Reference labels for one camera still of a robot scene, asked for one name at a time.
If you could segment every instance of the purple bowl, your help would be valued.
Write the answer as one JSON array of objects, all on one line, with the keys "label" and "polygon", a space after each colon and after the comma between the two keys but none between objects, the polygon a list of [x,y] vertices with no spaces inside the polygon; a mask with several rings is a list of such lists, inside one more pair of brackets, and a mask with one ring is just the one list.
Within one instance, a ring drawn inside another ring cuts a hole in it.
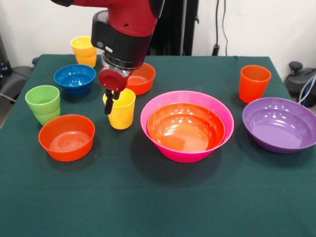
[{"label": "purple bowl", "polygon": [[316,115],[291,100],[255,100],[245,107],[242,119],[252,138],[272,152],[294,153],[316,143]]}]

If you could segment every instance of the black cable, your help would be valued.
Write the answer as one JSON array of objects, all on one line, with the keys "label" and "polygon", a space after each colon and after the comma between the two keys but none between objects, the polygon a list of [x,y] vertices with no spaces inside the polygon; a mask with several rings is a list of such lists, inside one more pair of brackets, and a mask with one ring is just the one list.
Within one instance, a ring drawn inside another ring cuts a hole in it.
[{"label": "black cable", "polygon": [[217,0],[216,4],[216,15],[215,15],[215,22],[216,22],[216,45],[218,45],[218,5],[219,5],[219,0]]},{"label": "black cable", "polygon": [[225,33],[225,29],[224,29],[224,20],[225,20],[225,15],[226,15],[226,0],[224,0],[224,13],[223,13],[223,22],[222,22],[222,25],[223,25],[223,33],[224,33],[224,37],[226,39],[226,49],[225,49],[225,54],[227,56],[227,47],[228,47],[228,38],[226,36],[226,33]]}]

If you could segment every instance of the table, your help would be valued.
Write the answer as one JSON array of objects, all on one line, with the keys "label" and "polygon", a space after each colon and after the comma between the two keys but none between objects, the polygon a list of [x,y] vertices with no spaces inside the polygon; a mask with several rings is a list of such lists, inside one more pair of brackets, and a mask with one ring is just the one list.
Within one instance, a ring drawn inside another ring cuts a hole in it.
[{"label": "table", "polygon": [[[81,98],[61,93],[62,114],[81,114],[96,126],[83,159],[62,163],[38,143],[41,126],[24,96],[55,85],[54,73],[73,55],[43,55],[0,131],[2,237],[311,237],[316,236],[316,148],[292,155],[264,150],[242,124],[238,98],[242,66],[272,72],[265,96],[290,98],[268,57],[147,57],[157,77],[137,97],[132,127],[117,131],[103,114],[95,80]],[[99,71],[100,58],[96,70]],[[230,141],[191,164],[165,158],[143,134],[139,116],[153,97],[172,90],[210,94],[232,111]]]}]

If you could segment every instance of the yellow cup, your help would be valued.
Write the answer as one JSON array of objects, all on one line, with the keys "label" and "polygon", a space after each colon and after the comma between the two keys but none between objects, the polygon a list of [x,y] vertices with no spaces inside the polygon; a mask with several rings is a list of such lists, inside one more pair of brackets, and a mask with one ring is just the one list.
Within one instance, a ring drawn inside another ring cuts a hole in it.
[{"label": "yellow cup", "polygon": [[91,36],[80,36],[71,41],[71,47],[79,64],[95,67],[97,61],[97,48],[92,46]]},{"label": "yellow cup", "polygon": [[[118,100],[114,100],[111,114],[108,115],[113,128],[123,130],[131,127],[134,118],[136,95],[130,89],[123,90]],[[103,103],[107,102],[106,94],[103,95]]]}]

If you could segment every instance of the orange bowl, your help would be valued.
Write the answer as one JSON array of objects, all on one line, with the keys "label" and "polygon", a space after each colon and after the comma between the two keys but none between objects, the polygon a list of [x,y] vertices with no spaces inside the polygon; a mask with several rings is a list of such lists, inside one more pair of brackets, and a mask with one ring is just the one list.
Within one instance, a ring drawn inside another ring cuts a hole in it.
[{"label": "orange bowl", "polygon": [[147,122],[152,139],[174,151],[196,153],[221,144],[225,126],[208,108],[192,103],[172,103],[155,110]]},{"label": "orange bowl", "polygon": [[89,153],[94,133],[94,124],[90,119],[81,115],[64,115],[43,126],[39,132],[39,143],[53,159],[74,161]]},{"label": "orange bowl", "polygon": [[136,95],[142,95],[150,91],[156,76],[155,69],[148,63],[144,63],[142,67],[133,71],[128,78],[127,87]]}]

